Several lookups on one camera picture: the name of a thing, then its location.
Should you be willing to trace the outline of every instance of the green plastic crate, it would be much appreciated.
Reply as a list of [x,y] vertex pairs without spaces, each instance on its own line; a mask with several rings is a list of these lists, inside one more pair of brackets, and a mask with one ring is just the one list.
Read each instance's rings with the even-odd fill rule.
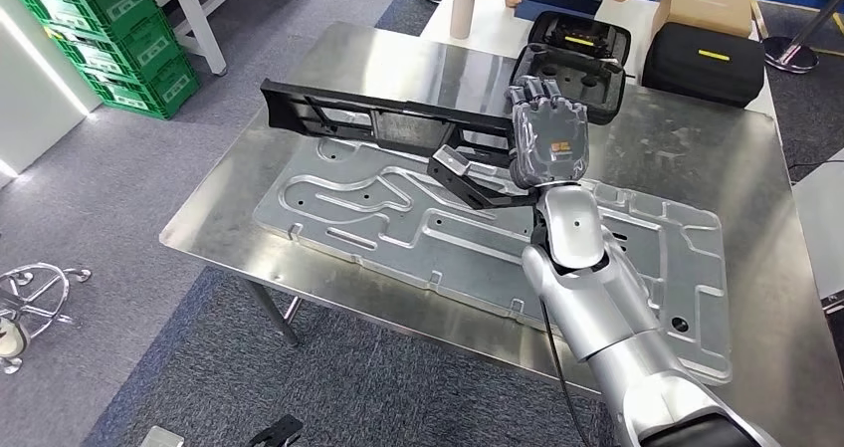
[[98,71],[82,72],[82,76],[106,105],[158,118],[172,117],[199,89],[196,74],[184,56],[170,61],[148,85],[128,83]]
[[103,71],[126,82],[151,81],[158,71],[182,53],[169,23],[160,13],[132,28],[119,40],[87,37],[61,26],[45,31],[62,52],[83,71]]
[[122,38],[158,12],[154,0],[21,0],[43,24]]

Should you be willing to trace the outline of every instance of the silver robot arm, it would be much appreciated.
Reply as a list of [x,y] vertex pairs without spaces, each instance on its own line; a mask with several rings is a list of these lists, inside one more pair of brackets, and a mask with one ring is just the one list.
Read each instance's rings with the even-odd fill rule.
[[521,188],[537,188],[545,242],[528,245],[530,285],[578,361],[588,362],[625,447],[778,446],[692,377],[668,347],[648,291],[576,183],[588,163],[585,109],[554,83],[512,88]]

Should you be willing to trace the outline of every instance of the cardboard box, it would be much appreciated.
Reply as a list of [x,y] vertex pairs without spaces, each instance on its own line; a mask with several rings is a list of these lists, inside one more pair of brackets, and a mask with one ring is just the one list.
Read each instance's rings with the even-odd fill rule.
[[750,0],[661,0],[651,37],[667,22],[748,37]]

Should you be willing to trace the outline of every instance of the white cylinder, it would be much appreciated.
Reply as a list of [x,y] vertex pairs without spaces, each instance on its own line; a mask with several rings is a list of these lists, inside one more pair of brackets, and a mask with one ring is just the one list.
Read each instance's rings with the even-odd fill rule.
[[23,328],[9,320],[0,318],[0,357],[15,357],[26,347],[26,333]]
[[451,9],[451,37],[466,39],[472,30],[472,14],[475,12],[475,0],[454,0]]

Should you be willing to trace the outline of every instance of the tablet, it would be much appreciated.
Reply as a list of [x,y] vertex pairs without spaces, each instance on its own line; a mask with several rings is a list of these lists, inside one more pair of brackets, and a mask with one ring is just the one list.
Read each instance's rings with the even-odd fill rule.
[[535,20],[545,11],[561,12],[593,19],[603,0],[522,0],[516,6],[516,17]]

